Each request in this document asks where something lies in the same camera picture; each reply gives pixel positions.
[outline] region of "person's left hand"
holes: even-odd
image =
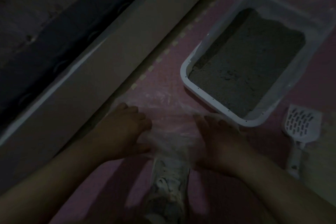
[[[152,121],[138,107],[122,103],[106,116],[85,138],[91,151],[103,161],[149,152],[147,144],[137,144],[142,132],[152,128]]]

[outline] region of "mattress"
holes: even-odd
[[[134,0],[0,0],[0,131]]]

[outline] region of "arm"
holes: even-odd
[[[81,182],[105,161],[148,152],[136,144],[152,127],[137,107],[121,104],[85,138],[0,197],[0,223],[48,222]]]
[[[336,208],[267,158],[224,121],[195,117],[208,156],[203,167],[241,179],[279,223],[336,223]]]

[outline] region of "dark blue fabric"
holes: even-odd
[[[0,68],[0,130],[133,1],[78,0],[53,20],[28,49]]]

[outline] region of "person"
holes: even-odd
[[[279,223],[336,223],[336,208],[303,186],[223,120],[195,116],[207,156],[203,168],[242,180]],[[152,122],[137,107],[120,104],[82,140],[0,197],[0,223],[47,223],[80,183],[100,164],[150,151],[137,138]],[[142,223],[184,223],[189,168],[166,157],[153,165],[152,186]]]

